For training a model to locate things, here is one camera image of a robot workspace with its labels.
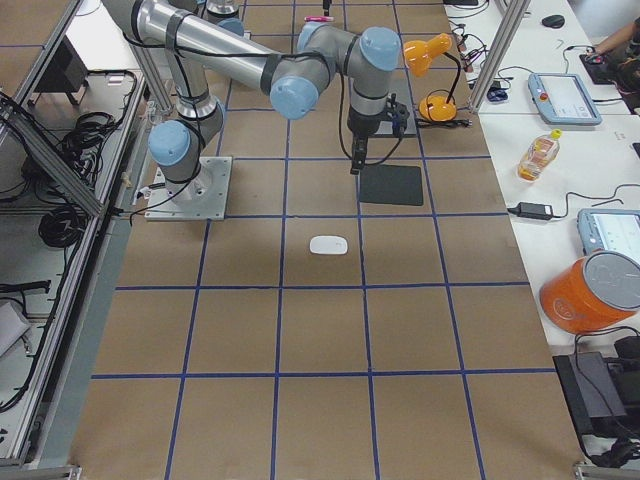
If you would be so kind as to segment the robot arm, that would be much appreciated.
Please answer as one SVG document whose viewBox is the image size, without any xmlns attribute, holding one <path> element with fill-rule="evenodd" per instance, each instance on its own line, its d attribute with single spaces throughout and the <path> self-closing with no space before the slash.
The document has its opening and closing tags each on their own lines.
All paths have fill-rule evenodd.
<svg viewBox="0 0 640 480">
<path fill-rule="evenodd" d="M 208 13 L 200 1 L 107 1 L 106 10 L 126 40 L 143 49 L 160 48 L 178 91 L 178 112 L 203 131 L 208 118 L 222 125 L 204 76 L 205 69 L 226 75 L 268 96 L 283 117 L 298 120 L 317 104 L 335 76 L 351 81 L 349 111 L 340 125 L 352 134 L 346 156 L 357 175 L 369 165 L 369 139 L 382 123 L 401 140 L 408 111 L 390 91 L 401 42 L 385 27 L 361 33 L 328 23 L 308 22 L 292 53 L 271 50 L 249 40 L 232 12 Z"/>
<path fill-rule="evenodd" d="M 330 15 L 331 1 L 323 2 L 323 15 L 306 16 L 305 23 L 332 23 L 334 17 Z M 245 27 L 239 17 L 239 6 L 233 0 L 206 0 L 197 1 L 196 12 L 201 18 L 206 19 L 210 23 L 216 24 L 220 28 L 231 31 L 232 33 L 244 36 Z"/>
</svg>

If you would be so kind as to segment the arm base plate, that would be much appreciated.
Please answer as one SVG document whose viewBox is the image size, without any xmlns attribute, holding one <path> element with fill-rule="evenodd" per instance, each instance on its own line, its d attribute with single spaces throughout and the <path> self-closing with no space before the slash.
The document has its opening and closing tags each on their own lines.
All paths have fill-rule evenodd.
<svg viewBox="0 0 640 480">
<path fill-rule="evenodd" d="M 221 221 L 225 218 L 233 158 L 202 156 L 199 174 L 183 189 L 169 182 L 150 193 L 149 221 Z"/>
</svg>

